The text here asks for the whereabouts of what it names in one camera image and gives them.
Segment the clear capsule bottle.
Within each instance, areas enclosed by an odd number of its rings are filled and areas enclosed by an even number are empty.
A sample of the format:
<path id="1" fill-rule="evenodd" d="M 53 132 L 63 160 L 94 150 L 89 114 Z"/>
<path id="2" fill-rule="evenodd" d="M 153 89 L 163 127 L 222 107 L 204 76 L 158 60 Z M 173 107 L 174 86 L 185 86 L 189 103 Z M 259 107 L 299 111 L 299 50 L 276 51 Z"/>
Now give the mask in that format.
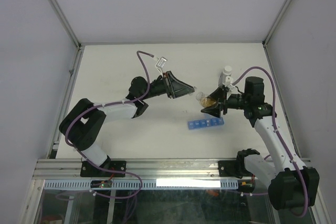
<path id="1" fill-rule="evenodd" d="M 209 95 L 206 95 L 203 92 L 199 92 L 196 95 L 196 100 L 199 102 L 199 104 L 203 107 L 203 108 L 207 108 L 210 106 L 213 106 L 217 103 L 216 100 L 212 99 Z"/>

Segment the blue weekly pill organizer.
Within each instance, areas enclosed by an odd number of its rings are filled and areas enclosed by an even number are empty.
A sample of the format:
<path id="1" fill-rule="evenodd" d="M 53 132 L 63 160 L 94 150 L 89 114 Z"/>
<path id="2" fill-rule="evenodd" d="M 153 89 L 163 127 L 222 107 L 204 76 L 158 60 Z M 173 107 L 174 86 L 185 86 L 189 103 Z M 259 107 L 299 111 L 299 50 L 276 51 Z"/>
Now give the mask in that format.
<path id="1" fill-rule="evenodd" d="M 222 117 L 217 118 L 210 115 L 205 115 L 202 119 L 191 120 L 187 122 L 187 127 L 189 130 L 205 129 L 209 127 L 223 126 L 225 124 Z"/>

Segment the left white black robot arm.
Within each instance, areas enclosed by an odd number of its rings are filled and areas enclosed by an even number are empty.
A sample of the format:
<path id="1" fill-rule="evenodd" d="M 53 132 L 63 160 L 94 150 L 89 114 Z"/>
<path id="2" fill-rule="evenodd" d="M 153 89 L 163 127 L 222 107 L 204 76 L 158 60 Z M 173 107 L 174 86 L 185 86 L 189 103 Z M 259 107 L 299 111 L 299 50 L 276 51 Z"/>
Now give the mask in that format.
<path id="1" fill-rule="evenodd" d="M 122 119 L 134 119 L 148 108 L 146 99 L 167 95 L 170 99 L 194 93 L 191 85 L 177 79 L 170 71 L 158 76 L 152 82 L 143 77 L 131 81 L 129 94 L 119 102 L 94 104 L 87 98 L 81 99 L 59 126 L 59 131 L 86 161 L 83 163 L 91 176 L 104 176 L 109 170 L 122 177 L 124 168 L 119 168 L 98 146 L 96 139 L 105 123 Z"/>

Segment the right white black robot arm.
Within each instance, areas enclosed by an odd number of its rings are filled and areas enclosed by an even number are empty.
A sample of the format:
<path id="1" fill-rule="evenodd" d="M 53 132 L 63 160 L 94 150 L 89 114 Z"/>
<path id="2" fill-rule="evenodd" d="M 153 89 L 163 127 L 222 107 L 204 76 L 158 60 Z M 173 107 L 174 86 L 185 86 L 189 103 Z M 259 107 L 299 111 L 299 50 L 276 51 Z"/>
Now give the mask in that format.
<path id="1" fill-rule="evenodd" d="M 220 117 L 229 109 L 243 110 L 245 118 L 263 140 L 273 164 L 270 165 L 256 150 L 238 152 L 235 171 L 240 175 L 252 173 L 267 188 L 268 197 L 276 210 L 301 207 L 307 210 L 316 200 L 320 176 L 308 167 L 288 146 L 277 125 L 274 106 L 265 102 L 264 81 L 260 77 L 245 80 L 243 94 L 233 94 L 234 79 L 226 76 L 210 94 L 215 104 L 201 112 Z"/>

